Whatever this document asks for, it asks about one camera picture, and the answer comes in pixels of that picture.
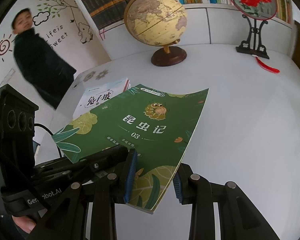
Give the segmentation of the person left hand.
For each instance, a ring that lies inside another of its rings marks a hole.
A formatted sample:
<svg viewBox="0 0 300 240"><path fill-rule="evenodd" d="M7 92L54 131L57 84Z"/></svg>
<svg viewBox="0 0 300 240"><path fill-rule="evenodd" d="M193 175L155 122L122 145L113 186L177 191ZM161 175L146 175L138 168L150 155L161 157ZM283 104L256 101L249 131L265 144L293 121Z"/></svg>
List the person left hand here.
<svg viewBox="0 0 300 240"><path fill-rule="evenodd" d="M21 228L21 230L23 230L25 233L28 234L31 233L31 231L36 226L36 223L27 216L23 216L23 217L12 216L12 219L16 224L16 226L18 226L19 228Z"/></svg>

